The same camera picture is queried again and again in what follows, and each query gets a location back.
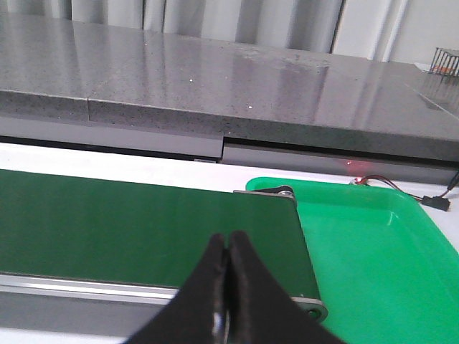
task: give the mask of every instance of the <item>black cable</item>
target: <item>black cable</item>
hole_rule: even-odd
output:
[[[404,194],[407,194],[408,196],[411,196],[412,198],[414,198],[416,201],[420,202],[421,204],[424,204],[426,206],[431,206],[433,208],[440,209],[440,210],[443,210],[443,211],[447,211],[449,209],[449,207],[450,207],[450,201],[448,199],[446,199],[445,196],[453,188],[455,188],[458,185],[458,183],[459,183],[459,171],[453,176],[453,178],[448,183],[446,191],[443,192],[442,194],[440,194],[439,196],[433,196],[433,197],[429,197],[429,196],[420,197],[420,196],[413,195],[411,193],[407,193],[407,192],[403,191],[400,187],[398,187],[390,179],[388,179],[388,178],[386,178],[384,176],[377,175],[377,174],[372,174],[372,175],[365,176],[365,177],[362,177],[362,178],[355,178],[354,179],[354,183],[355,184],[359,184],[359,185],[370,186],[368,184],[368,181],[370,181],[370,180],[381,181],[382,183],[385,183],[386,185],[390,186],[391,188],[393,188],[395,190],[398,190],[398,191],[400,191],[400,192],[402,192]]]

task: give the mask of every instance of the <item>green plastic tray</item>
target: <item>green plastic tray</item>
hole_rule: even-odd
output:
[[[292,186],[329,315],[350,344],[459,343],[459,254],[409,196],[387,188],[256,178]]]

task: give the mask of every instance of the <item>gray stone slab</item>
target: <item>gray stone slab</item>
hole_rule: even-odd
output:
[[[459,85],[408,64],[0,14],[0,90],[9,117],[459,163]]]
[[[1,111],[0,136],[214,159],[220,158],[223,143],[222,137],[215,135],[184,135],[172,130],[50,118],[11,118],[3,116]]]
[[[1,116],[89,121],[86,98],[56,97],[0,90]]]

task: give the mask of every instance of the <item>white curtain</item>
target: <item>white curtain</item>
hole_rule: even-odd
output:
[[[343,0],[0,0],[0,11],[330,52]]]

